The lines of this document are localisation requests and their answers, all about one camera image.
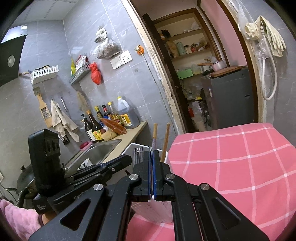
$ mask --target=stainless steel sink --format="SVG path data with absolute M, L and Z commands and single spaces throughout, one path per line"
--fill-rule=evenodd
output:
M 76 173 L 77 169 L 87 158 L 89 158 L 92 164 L 96 165 L 102 163 L 120 141 L 121 139 L 98 142 L 92 144 L 85 151 L 80 151 L 65 165 L 66 168 L 68 168 L 66 176 L 71 176 Z

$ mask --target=wooden grater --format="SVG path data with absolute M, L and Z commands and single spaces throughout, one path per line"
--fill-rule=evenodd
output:
M 45 121 L 46 126 L 48 128 L 52 127 L 52 116 L 50 115 L 50 112 L 49 112 L 49 110 L 47 108 L 46 103 L 42 99 L 42 96 L 41 96 L 41 93 L 40 93 L 40 88 L 39 87 L 34 88 L 33 91 L 34 91 L 34 94 L 37 96 L 37 99 L 39 101 L 39 109 L 41 111 L 41 114 L 42 114 L 42 117 L 43 117 L 43 119 Z

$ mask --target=white hose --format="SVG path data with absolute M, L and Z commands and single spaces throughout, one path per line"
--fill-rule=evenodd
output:
M 264 79 L 264 74 L 265 74 L 265 59 L 263 59 L 263 62 L 262 62 L 262 82 L 261 82 L 262 85 L 261 85 L 261 87 L 262 87 L 262 95 L 263 95 L 263 98 L 264 98 L 266 101 L 268 101 L 268 100 L 271 100 L 271 99 L 273 98 L 273 96 L 274 96 L 274 94 L 275 94 L 275 92 L 276 92 L 276 87 L 277 87 L 277 74 L 276 74 L 276 65 L 275 65 L 275 63 L 274 63 L 274 59 L 273 59 L 272 54 L 271 54 L 271 52 L 270 52 L 270 48 L 269 48 L 269 46 L 268 46 L 268 44 L 267 44 L 267 41 L 266 41 L 266 37 L 265 37 L 265 36 L 263 37 L 263 40 L 264 40 L 264 43 L 265 43 L 265 45 L 266 45 L 266 48 L 267 48 L 268 54 L 269 54 L 269 56 L 270 56 L 270 60 L 271 60 L 272 66 L 273 66 L 273 68 L 274 68 L 274 89 L 273 89 L 271 95 L 267 98 L 267 97 L 266 97 L 266 94 L 265 94 L 265 90 L 264 90 L 264 88 L 265 88 L 265 86 L 264 86 L 264 83 L 265 83 L 265 79 Z

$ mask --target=gray tile wall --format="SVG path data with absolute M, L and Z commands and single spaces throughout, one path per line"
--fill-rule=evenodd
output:
M 279 31 L 287 46 L 283 57 L 274 58 L 278 88 L 275 98 L 271 102 L 267 102 L 267 121 L 273 119 L 274 127 L 293 145 L 296 145 L 296 41 L 280 16 L 263 0 L 242 0 L 242 3 L 254 21 L 259 15 L 265 17 Z M 269 66 L 266 68 L 265 76 L 267 86 L 270 86 L 268 83 L 271 83 L 272 79 L 274 80 L 274 76 L 273 70 L 271 71 Z M 267 95 L 269 96 L 272 90 L 268 89 Z
M 99 26 L 104 25 L 107 37 L 120 45 L 122 51 L 129 50 L 133 60 L 128 64 L 113 70 L 110 60 L 97 59 L 90 52 L 96 47 L 95 33 Z M 117 97 L 122 96 L 134 108 L 140 121 L 147 120 L 148 126 L 137 138 L 137 143 L 152 144 L 153 123 L 158 123 L 158 147 L 162 149 L 166 123 L 172 118 L 167 114 L 157 85 L 162 96 L 163 87 L 157 78 L 148 54 L 144 54 L 153 77 L 142 56 L 134 48 L 143 45 L 129 15 L 120 0 L 84 0 L 69 12 L 64 20 L 68 47 L 73 59 L 80 54 L 87 54 L 90 61 L 95 61 L 101 71 L 103 83 L 99 86 L 92 82 L 90 74 L 80 81 L 84 93 L 92 107 L 101 106 L 113 101 L 117 106 Z M 169 146 L 175 139 L 171 126 Z
M 71 77 L 71 57 L 65 37 L 63 21 L 39 21 L 28 23 L 28 36 L 21 55 L 19 72 L 34 70 L 49 64 L 58 65 L 56 78 L 38 83 L 43 100 L 50 110 L 53 98 L 63 108 L 60 96 L 67 103 L 72 119 L 79 124 L 81 117 L 75 90 L 69 85 Z M 39 110 L 39 102 L 34 96 L 29 76 L 16 78 L 0 87 L 0 170 L 4 175 L 5 187 L 17 187 L 17 178 L 22 165 L 30 164 L 28 137 L 46 128 Z M 82 141 L 87 140 L 83 131 L 79 132 Z M 60 141 L 61 161 L 69 160 L 79 150 L 78 143 L 70 140 L 64 146 Z

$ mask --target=faucet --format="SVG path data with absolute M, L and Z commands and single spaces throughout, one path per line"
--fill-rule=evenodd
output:
M 67 135 L 65 135 L 64 137 L 61 137 L 60 135 L 58 135 L 58 138 L 64 143 L 64 145 L 67 145 L 70 143 L 70 140 L 67 137 Z

